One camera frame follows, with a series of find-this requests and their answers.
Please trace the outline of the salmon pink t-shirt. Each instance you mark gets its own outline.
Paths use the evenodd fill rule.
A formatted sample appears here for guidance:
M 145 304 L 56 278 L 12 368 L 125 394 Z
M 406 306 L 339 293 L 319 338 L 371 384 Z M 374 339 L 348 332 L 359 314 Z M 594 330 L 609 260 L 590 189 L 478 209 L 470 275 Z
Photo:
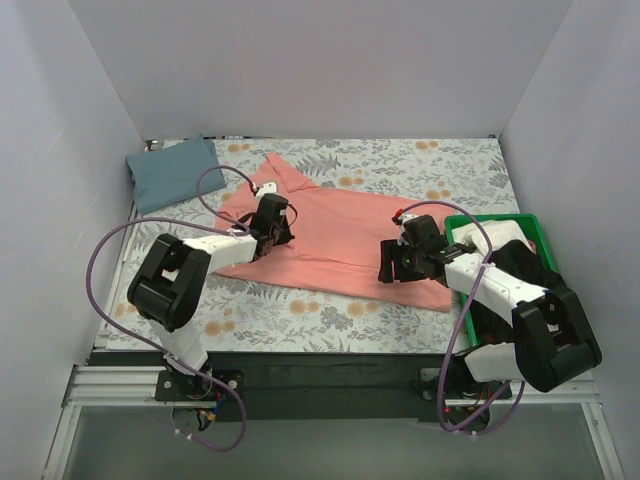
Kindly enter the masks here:
M 279 195 L 297 209 L 294 238 L 266 257 L 222 269 L 224 276 L 277 286 L 361 297 L 447 312 L 449 289 L 433 280 L 379 282 L 380 243 L 397 239 L 391 218 L 412 200 L 320 187 L 274 153 L 253 175 L 257 184 L 275 182 Z

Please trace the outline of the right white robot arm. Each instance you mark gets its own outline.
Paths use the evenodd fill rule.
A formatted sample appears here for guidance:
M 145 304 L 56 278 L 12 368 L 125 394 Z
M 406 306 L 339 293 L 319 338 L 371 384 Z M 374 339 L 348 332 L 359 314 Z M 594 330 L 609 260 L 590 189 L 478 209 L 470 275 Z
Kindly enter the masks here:
M 380 282 L 435 280 L 491 310 L 513 332 L 477 347 L 452 373 L 454 389 L 475 397 L 491 381 L 524 381 L 540 392 L 599 366 L 602 352 L 577 294 L 543 287 L 485 262 L 472 246 L 450 244 L 429 215 L 398 211 L 400 235 L 381 243 Z

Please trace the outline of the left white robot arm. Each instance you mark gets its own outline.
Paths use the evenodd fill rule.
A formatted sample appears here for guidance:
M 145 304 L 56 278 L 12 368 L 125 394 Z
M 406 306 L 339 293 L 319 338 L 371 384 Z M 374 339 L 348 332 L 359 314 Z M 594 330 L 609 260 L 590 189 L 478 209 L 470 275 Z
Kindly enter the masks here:
M 203 369 L 208 354 L 192 318 L 208 274 L 255 262 L 293 239 L 286 211 L 289 202 L 275 193 L 260 197 L 249 215 L 249 230 L 221 230 L 210 236 L 181 240 L 170 234 L 156 238 L 129 285 L 127 299 L 147 319 L 172 369 L 178 387 L 193 400 L 205 398 L 213 386 Z

